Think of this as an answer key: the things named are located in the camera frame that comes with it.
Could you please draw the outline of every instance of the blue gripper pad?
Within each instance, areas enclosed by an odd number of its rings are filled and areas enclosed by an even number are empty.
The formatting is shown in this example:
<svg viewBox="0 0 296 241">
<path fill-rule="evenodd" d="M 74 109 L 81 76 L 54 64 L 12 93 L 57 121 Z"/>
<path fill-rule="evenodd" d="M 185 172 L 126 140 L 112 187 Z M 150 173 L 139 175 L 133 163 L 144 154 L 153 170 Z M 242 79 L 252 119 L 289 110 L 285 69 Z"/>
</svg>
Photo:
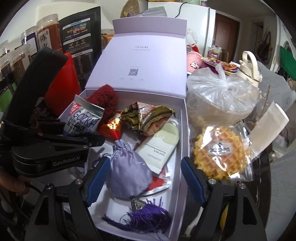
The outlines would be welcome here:
<svg viewBox="0 0 296 241">
<path fill-rule="evenodd" d="M 97 166 L 89 170 L 85 175 L 83 196 L 87 207 L 90 207 L 92 203 L 97 201 L 110 169 L 110 159 L 104 156 L 100 159 Z"/>
<path fill-rule="evenodd" d="M 189 157 L 184 157 L 181 160 L 181 171 L 194 200 L 199 203 L 200 206 L 203 206 L 209 197 L 207 176 L 202 170 L 194 166 Z"/>
</svg>

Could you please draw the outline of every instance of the red container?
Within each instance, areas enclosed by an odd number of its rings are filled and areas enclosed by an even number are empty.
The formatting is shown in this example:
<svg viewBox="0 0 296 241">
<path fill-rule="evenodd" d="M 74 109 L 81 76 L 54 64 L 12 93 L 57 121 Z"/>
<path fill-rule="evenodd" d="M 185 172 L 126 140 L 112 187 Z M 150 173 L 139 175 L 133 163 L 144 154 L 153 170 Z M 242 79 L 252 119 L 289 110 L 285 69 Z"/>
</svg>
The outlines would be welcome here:
<svg viewBox="0 0 296 241">
<path fill-rule="evenodd" d="M 81 94 L 73 58 L 69 53 L 64 53 L 64 55 L 69 59 L 44 96 L 45 102 L 56 116 L 64 112 L 74 100 L 75 95 Z"/>
</svg>

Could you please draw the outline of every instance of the straw hat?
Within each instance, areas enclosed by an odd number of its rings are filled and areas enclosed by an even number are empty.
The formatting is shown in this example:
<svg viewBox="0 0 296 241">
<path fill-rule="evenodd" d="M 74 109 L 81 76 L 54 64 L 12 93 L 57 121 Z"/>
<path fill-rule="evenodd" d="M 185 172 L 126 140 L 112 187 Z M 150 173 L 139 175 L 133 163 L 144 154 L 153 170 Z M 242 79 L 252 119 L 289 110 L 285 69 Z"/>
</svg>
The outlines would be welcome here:
<svg viewBox="0 0 296 241">
<path fill-rule="evenodd" d="M 140 13 L 140 6 L 138 0 L 128 0 L 122 8 L 120 17 L 126 18 L 135 16 Z"/>
</svg>

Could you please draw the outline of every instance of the refrigerator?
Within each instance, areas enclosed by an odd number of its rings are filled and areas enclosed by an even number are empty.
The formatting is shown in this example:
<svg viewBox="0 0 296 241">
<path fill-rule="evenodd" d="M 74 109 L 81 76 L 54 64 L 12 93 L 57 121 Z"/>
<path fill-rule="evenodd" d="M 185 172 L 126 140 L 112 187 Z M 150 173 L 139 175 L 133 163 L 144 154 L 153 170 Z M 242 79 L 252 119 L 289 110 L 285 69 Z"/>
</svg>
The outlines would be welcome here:
<svg viewBox="0 0 296 241">
<path fill-rule="evenodd" d="M 195 4 L 180 2 L 149 2 L 148 9 L 163 6 L 168 17 L 186 19 L 187 27 L 197 36 L 197 46 L 203 56 L 207 56 L 207 48 L 212 46 L 216 10 Z"/>
</svg>

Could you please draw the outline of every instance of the open box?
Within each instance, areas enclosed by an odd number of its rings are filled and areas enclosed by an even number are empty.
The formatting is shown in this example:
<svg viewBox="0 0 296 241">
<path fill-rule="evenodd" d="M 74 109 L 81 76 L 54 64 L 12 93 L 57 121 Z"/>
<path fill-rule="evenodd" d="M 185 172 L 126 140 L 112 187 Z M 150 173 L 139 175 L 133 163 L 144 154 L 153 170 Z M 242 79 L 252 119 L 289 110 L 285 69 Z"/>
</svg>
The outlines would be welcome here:
<svg viewBox="0 0 296 241">
<path fill-rule="evenodd" d="M 111 85 L 119 97 L 117 108 L 123 110 L 140 101 L 152 105 L 164 105 L 176 111 L 180 141 L 167 162 L 171 173 L 171 186 L 158 194 L 147 197 L 160 198 L 163 208 L 172 216 L 172 224 L 159 234 L 165 241 L 177 241 L 183 220 L 187 196 L 187 184 L 181 174 L 180 163 L 189 155 L 188 120 L 185 104 L 186 94 L 186 20 L 167 17 L 131 17 L 113 21 L 115 36 L 98 60 L 81 97 L 90 96 L 106 83 Z M 60 116 L 66 121 L 69 106 Z M 99 153 L 112 153 L 114 141 L 108 139 L 102 147 L 90 149 L 88 164 L 99 158 Z M 130 211 L 130 201 L 112 196 L 104 185 L 97 202 L 89 208 L 96 227 L 108 233 L 132 240 L 159 240 L 154 233 L 139 234 L 122 231 L 101 217 L 106 214 L 116 222 Z"/>
</svg>

